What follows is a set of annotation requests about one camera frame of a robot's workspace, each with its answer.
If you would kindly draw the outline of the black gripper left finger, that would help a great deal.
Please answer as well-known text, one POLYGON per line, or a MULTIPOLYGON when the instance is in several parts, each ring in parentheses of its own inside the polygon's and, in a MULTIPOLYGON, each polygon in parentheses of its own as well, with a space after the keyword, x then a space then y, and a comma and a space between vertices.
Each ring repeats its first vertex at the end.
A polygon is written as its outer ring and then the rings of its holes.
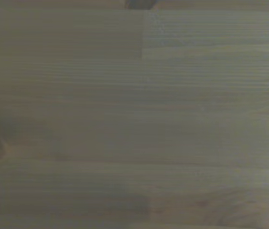
POLYGON ((128 10, 139 10, 140 1, 139 0, 124 0, 124 8, 128 10))

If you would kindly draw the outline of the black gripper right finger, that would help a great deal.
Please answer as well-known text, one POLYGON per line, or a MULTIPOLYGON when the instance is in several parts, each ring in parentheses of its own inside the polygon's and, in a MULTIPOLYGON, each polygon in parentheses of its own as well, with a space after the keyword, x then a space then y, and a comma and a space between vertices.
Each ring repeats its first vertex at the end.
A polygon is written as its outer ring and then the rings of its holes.
POLYGON ((157 3, 157 0, 141 0, 140 8, 142 10, 151 10, 157 3))

